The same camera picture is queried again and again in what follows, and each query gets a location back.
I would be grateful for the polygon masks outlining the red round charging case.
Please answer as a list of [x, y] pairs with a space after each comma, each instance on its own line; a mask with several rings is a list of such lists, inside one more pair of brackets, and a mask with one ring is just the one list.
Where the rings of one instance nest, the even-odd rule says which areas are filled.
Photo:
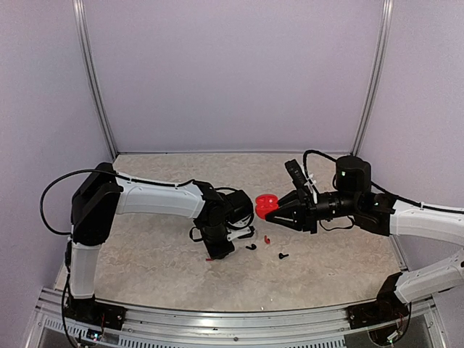
[[278, 208], [278, 197], [274, 194], [262, 194], [255, 199], [255, 213], [262, 220], [268, 213]]

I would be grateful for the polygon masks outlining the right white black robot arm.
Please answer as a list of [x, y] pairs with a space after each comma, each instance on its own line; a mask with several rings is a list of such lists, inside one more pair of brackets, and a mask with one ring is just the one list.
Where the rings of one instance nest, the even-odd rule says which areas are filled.
[[[276, 198], [260, 197], [260, 218], [295, 231], [316, 233], [322, 220], [348, 217], [353, 225], [380, 236], [414, 236], [463, 245], [463, 209], [431, 206], [378, 188], [371, 180], [371, 166], [353, 155], [334, 160], [333, 191], [319, 192], [307, 163], [286, 162], [295, 189]], [[463, 285], [463, 251], [414, 271], [389, 276], [371, 305], [371, 316], [385, 322], [408, 304]]]

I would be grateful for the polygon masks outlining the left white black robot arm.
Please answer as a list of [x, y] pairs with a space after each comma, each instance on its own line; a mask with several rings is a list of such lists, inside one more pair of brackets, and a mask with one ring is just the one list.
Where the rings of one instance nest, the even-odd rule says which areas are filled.
[[102, 314], [96, 301], [95, 277], [99, 251], [109, 238], [118, 215], [167, 215], [192, 220], [212, 260], [234, 252], [234, 241], [254, 235], [252, 200], [241, 189], [215, 188], [211, 183], [190, 179], [182, 183], [151, 181], [118, 172], [108, 162], [94, 169], [76, 170], [52, 181], [41, 194], [39, 212], [43, 224], [55, 235], [46, 219], [44, 202], [58, 183], [86, 175], [71, 198], [70, 231], [65, 252], [66, 291], [69, 309], [92, 323]]

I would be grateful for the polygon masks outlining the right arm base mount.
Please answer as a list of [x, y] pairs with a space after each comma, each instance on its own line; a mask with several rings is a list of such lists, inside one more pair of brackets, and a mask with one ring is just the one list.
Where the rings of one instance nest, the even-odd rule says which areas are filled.
[[347, 308], [349, 326], [352, 330], [397, 320], [409, 314], [408, 304], [389, 300], [375, 300]]

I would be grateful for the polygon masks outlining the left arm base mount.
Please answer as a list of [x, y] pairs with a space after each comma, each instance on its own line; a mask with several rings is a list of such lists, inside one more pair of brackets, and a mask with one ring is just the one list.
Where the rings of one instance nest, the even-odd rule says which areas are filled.
[[122, 330], [126, 312], [125, 307], [95, 299], [71, 299], [64, 308], [66, 318], [118, 331]]

